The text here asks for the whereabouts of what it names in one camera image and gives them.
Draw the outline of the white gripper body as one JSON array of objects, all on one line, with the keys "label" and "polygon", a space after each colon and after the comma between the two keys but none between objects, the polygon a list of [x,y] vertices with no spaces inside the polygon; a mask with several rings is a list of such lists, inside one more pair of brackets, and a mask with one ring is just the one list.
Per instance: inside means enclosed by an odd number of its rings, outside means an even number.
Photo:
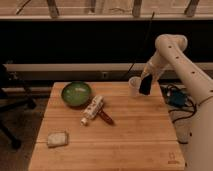
[{"label": "white gripper body", "polygon": [[141,79],[146,78],[147,76],[152,76],[152,82],[155,83],[158,81],[160,76],[164,72],[164,67],[159,63],[156,63],[150,59],[146,64],[141,74]]}]

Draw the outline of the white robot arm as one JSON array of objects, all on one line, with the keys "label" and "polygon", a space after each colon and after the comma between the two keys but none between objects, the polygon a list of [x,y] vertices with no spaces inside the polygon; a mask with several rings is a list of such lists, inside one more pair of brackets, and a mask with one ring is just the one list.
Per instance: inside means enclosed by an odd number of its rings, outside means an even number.
[{"label": "white robot arm", "polygon": [[187,47],[184,35],[162,34],[155,40],[156,52],[141,74],[139,92],[149,95],[151,83],[157,81],[167,64],[197,104],[188,140],[185,171],[213,171],[213,79],[183,53]]}]

